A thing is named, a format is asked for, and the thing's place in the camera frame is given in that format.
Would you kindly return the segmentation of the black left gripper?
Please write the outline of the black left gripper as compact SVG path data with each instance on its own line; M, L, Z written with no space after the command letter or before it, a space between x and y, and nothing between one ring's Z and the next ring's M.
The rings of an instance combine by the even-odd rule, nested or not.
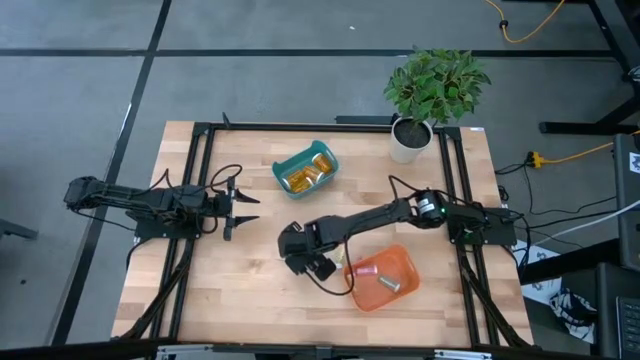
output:
M206 219L213 220L211 229L202 228L202 233L209 235L216 232L219 228L219 218L225 220L222 228L222 236L225 241L232 238L232 229L246 222L258 219L258 216L236 216L233 218L233 201L242 203L259 203L259 200L243 194L239 188L235 189L235 179L228 177L218 183L209 185L212 195L207 198L205 211L202 213L202 223Z

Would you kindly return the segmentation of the teal plastic bin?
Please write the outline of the teal plastic bin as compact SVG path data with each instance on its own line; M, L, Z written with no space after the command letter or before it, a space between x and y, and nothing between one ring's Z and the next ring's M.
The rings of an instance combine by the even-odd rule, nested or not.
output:
M290 189L286 187L282 178L284 175L288 175L294 170L300 169L303 171L305 166L314 166L312 163L312 158L317 153L323 153L332 163L333 171L330 174L324 174L324 177L321 181L314 184L313 187L303 193L292 193ZM320 140L313 140L311 144L304 150L298 152L297 154L289 157L283 162L274 162L271 167L273 176L276 178L277 183L281 187L281 189L291 198L291 199L301 199L311 193L321 189L322 187L328 185L335 175L340 170L340 164L330 150L330 148Z

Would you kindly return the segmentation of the white printed sheet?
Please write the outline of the white printed sheet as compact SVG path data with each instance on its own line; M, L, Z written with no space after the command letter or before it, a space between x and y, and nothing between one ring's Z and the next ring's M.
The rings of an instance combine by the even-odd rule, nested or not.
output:
M517 240L516 244L511 247L511 250L516 257L517 264L520 265L525 257L526 242ZM528 251L526 265L531 265L538 261L546 260L548 258L556 256L558 256L558 253L554 251L547 250L538 246L531 246ZM562 278L557 277L551 280L522 285L521 290L522 295L525 298L539 302L543 305L548 305L549 300L561 290L561 287Z

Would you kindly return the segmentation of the black front crossbar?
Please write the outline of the black front crossbar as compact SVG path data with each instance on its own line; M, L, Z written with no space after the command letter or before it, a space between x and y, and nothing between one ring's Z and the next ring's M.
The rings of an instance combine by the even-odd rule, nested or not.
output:
M326 360L337 357L398 356L458 360L617 360L615 358L545 351L535 347L513 348L479 344L467 349L444 347L363 347L331 345L273 344L179 344L169 338L112 340L0 350L0 360L131 360L154 355L169 356L188 352L251 354L300 354Z

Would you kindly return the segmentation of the black desk leg stand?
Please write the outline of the black desk leg stand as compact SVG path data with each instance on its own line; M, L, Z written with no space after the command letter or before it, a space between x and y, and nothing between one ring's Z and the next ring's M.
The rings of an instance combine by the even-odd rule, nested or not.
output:
M611 110L601 119L591 123L576 122L550 122L543 121L538 124L538 129L542 134L554 135L590 135L590 136L610 136L616 134L631 134L640 131L640 120L637 125L624 124L634 115L640 115L640 83L631 79L629 73L632 70L629 60L620 47L614 32L611 30L605 15L596 3L596 0L586 0L601 33L609 46L613 59L622 70L621 79L632 86L633 95L621 105Z

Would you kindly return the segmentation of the black computer tower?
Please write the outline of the black computer tower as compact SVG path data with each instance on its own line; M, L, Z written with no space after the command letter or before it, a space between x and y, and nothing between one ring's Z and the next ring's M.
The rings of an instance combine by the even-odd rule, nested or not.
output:
M614 173L620 263L640 272L640 133L614 137Z

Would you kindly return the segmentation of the green plant in white pot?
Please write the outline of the green plant in white pot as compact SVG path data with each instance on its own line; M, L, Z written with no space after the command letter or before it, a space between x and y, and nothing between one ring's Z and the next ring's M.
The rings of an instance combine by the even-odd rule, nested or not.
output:
M435 127L475 112L483 87L492 81L470 51L415 48L394 68L383 95L396 109L390 157L411 163L435 137Z

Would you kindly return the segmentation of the dark computer keyboard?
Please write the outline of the dark computer keyboard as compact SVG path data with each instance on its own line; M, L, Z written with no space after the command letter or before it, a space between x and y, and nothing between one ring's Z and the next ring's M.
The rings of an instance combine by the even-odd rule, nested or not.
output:
M640 298L617 297L620 360L640 360Z

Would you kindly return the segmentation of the grey chair leg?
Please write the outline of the grey chair leg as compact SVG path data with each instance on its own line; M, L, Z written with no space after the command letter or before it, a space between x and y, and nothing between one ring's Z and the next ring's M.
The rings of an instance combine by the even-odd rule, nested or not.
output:
M36 230L0 219L0 239L3 236L17 236L27 240L34 240L38 236Z

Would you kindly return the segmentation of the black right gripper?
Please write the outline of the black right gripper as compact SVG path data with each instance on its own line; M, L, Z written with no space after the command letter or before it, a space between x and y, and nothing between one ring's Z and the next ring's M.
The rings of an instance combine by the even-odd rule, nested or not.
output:
M281 258L295 275L304 274L310 260L305 254L314 255L312 272L320 281L325 281L336 271L333 260L322 255L336 248L335 242L325 242L321 239L316 226L301 226L294 221L286 226L278 236L278 250Z

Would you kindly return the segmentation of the black side desk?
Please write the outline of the black side desk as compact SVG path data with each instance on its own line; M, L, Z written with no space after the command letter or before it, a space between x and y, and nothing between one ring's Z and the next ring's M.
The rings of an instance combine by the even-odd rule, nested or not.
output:
M523 264L523 285L551 280L565 274L592 270L598 312L595 345L604 357L619 358L616 298L640 298L640 272L620 263L619 240L612 239L531 265Z

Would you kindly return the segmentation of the orange plastic bin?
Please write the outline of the orange plastic bin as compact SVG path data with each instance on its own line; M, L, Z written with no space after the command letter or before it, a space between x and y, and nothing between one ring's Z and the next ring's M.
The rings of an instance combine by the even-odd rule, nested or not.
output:
M378 274L373 276L357 276L355 269L362 266L376 265ZM420 287L420 275L410 258L409 252L402 245L391 245L384 250L360 260L344 268L344 279L347 286L355 285L351 296L355 306L362 312L373 312L406 297ZM378 281L379 276L388 277L401 285L397 293L392 292Z

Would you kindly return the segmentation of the black aluminium table frame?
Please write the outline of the black aluminium table frame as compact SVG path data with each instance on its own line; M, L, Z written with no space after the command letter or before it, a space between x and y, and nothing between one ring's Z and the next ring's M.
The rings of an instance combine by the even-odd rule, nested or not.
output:
M290 199L276 184L271 164L321 140L340 163L324 188ZM487 207L500 203L485 132L452 131L445 147L431 145L408 165L389 155L390 131L382 125L218 125L209 167L239 163L241 189L259 203L238 213L258 216L237 228L230 241L220 233L195 243L177 339L182 344L273 344L467 349L469 331L488 337L479 301L466 317L458 251L446 228L387 225L353 237L349 252L359 260L391 245L409 252L420 287L383 308L362 312L344 292L341 273L322 286L293 274L279 257L277 238L290 223L326 214L347 216L391 201L411 187L460 194L470 189Z

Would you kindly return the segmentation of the black white patterned bag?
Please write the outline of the black white patterned bag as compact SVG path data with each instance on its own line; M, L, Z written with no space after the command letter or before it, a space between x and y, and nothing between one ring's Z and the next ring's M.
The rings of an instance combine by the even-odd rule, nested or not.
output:
M549 299L549 306L571 336L589 344L595 343L598 312L588 300L562 288Z

